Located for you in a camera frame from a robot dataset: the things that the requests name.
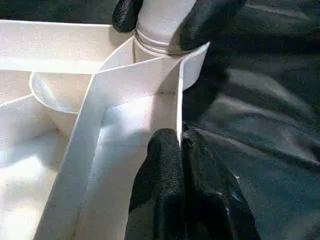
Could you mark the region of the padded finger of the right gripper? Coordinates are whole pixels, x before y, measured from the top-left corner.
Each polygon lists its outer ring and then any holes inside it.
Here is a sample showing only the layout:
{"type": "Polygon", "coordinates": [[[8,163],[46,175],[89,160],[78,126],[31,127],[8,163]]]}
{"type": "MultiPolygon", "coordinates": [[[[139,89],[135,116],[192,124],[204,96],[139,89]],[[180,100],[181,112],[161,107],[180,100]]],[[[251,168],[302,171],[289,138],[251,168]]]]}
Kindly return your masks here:
{"type": "Polygon", "coordinates": [[[191,51],[210,42],[244,5],[244,0],[197,0],[179,34],[181,50],[191,51]]]}
{"type": "Polygon", "coordinates": [[[136,28],[143,0],[119,0],[112,14],[113,28],[120,33],[129,33],[136,28]]]}

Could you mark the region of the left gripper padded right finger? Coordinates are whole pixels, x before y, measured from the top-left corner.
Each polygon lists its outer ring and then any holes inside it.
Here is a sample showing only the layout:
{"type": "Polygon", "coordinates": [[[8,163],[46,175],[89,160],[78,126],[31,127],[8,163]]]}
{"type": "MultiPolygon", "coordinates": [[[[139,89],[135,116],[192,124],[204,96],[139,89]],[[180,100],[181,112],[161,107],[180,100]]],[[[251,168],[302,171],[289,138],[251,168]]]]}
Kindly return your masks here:
{"type": "Polygon", "coordinates": [[[259,240],[235,175],[196,130],[182,137],[186,230],[191,240],[259,240]]]}

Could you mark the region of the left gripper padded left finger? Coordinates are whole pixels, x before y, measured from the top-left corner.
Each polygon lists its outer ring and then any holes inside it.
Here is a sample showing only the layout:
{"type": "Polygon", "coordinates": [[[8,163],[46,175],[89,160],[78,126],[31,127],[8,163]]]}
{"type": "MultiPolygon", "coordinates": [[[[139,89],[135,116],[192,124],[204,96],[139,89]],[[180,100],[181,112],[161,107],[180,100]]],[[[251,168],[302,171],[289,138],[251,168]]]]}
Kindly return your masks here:
{"type": "Polygon", "coordinates": [[[183,240],[185,183],[176,131],[155,131],[132,186],[126,240],[183,240]]]}

